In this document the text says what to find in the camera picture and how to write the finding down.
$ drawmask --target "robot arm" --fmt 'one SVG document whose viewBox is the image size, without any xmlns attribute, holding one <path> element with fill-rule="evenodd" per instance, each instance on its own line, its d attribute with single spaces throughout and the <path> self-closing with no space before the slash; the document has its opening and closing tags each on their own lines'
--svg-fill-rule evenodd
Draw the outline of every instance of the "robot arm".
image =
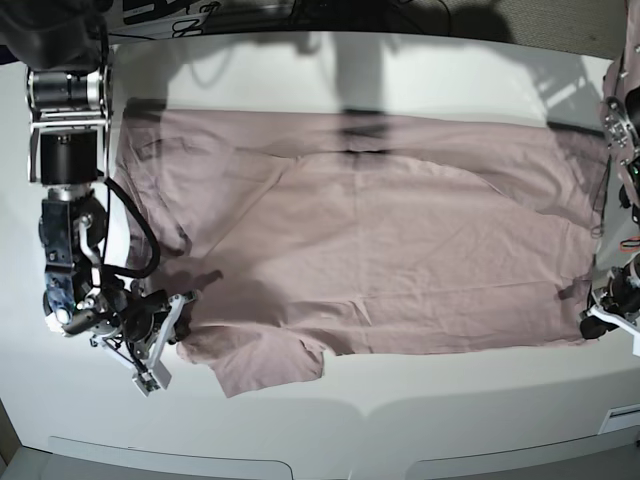
<svg viewBox="0 0 640 480">
<path fill-rule="evenodd" d="M 167 342 L 188 332 L 180 314 L 196 297 L 168 298 L 164 291 L 143 296 L 117 276 L 148 276 L 158 266 L 160 247 L 109 178 L 111 50 L 104 20 L 90 0 L 2 0 L 0 31 L 28 66 L 28 177 L 48 189 L 39 226 L 47 323 L 65 336 L 88 332 L 92 346 L 131 369 L 145 395 L 166 389 L 171 375 L 160 356 Z M 107 236 L 109 213 L 94 196 L 95 182 L 104 182 L 145 232 L 152 250 L 146 268 L 105 264 L 98 245 Z"/>
</svg>

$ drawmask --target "black cylindrical joint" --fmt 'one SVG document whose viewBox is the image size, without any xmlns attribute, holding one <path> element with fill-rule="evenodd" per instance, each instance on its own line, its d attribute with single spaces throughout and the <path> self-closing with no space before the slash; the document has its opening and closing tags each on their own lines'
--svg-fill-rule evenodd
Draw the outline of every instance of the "black cylindrical joint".
<svg viewBox="0 0 640 480">
<path fill-rule="evenodd" d="M 33 103 L 37 110 L 86 108 L 87 77 L 64 72 L 33 72 Z"/>
<path fill-rule="evenodd" d="M 40 177 L 43 185 L 78 185 L 95 182 L 97 132 L 64 130 L 40 135 Z"/>
</svg>

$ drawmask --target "mauve cloth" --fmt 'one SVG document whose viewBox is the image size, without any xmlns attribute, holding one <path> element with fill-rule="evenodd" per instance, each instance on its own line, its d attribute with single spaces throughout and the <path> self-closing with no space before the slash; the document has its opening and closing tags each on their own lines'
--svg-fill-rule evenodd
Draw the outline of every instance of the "mauve cloth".
<svg viewBox="0 0 640 480">
<path fill-rule="evenodd" d="M 606 160 L 567 130 L 130 109 L 117 178 L 162 246 L 147 287 L 202 292 L 179 354 L 232 396 L 316 379 L 326 349 L 579 342 Z"/>
</svg>

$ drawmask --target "white table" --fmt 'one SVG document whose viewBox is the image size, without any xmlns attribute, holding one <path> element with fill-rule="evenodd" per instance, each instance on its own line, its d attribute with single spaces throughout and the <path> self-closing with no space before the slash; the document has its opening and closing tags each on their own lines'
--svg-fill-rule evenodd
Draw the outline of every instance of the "white table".
<svg viewBox="0 0 640 480">
<path fill-rule="evenodd" d="M 409 35 L 189 38 L 118 51 L 117 114 L 137 97 L 166 100 L 169 108 L 361 108 L 597 129 L 607 66 L 564 53 Z M 44 190 L 26 183 L 23 78 L 20 65 L 0 68 L 0 397 L 26 446 L 103 461 L 133 455 L 139 466 L 185 473 L 198 462 L 130 451 L 277 460 L 300 479 L 386 480 L 404 477 L 419 460 L 589 437 L 609 408 L 640 403 L 640 360 L 620 332 L 583 348 L 329 357 L 321 380 L 231 400 L 206 367 L 169 349 L 170 389 L 143 398 L 128 373 L 89 348 L 86 337 L 64 339 L 45 327 L 36 229 Z M 128 243 L 118 209 L 109 251 L 122 261 Z M 216 465 L 202 468 L 225 476 Z"/>
</svg>

